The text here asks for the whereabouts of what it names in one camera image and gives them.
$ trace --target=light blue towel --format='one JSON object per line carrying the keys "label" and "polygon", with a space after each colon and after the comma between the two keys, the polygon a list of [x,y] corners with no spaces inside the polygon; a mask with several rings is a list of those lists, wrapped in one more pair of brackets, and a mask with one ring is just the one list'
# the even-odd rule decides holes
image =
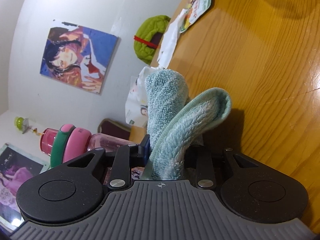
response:
{"label": "light blue towel", "polygon": [[168,69],[149,75],[145,84],[152,152],[141,179],[181,179],[186,149],[195,138],[226,119],[231,110],[230,96],[221,88],[211,88],[184,106],[188,97],[185,80]]}

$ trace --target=plastic bag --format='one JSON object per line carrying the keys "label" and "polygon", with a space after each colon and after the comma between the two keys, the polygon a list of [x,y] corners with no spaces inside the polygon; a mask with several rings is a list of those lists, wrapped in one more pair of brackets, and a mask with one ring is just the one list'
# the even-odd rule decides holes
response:
{"label": "plastic bag", "polygon": [[146,127],[148,123],[148,100],[144,81],[148,75],[158,71],[156,68],[145,66],[138,78],[131,85],[125,103],[125,121],[138,127]]}

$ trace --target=pink bottle lid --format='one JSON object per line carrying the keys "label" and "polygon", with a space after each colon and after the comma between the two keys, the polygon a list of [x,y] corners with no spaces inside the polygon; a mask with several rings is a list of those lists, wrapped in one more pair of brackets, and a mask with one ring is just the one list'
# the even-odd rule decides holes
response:
{"label": "pink bottle lid", "polygon": [[53,141],[58,133],[58,130],[47,128],[42,133],[40,139],[40,149],[43,153],[51,156],[51,149],[53,145]]}

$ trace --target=green cushion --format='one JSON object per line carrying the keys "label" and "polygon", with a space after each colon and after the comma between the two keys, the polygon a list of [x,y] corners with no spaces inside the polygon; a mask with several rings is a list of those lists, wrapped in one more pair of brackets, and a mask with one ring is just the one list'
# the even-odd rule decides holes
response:
{"label": "green cushion", "polygon": [[[155,33],[165,32],[170,20],[170,17],[166,15],[151,17],[145,20],[145,22],[140,26],[136,33],[136,36],[145,41],[151,41]],[[143,44],[138,41],[134,41],[133,48],[139,59],[141,59],[148,65],[151,64],[153,56],[156,52],[155,49],[149,48],[146,44]]]}

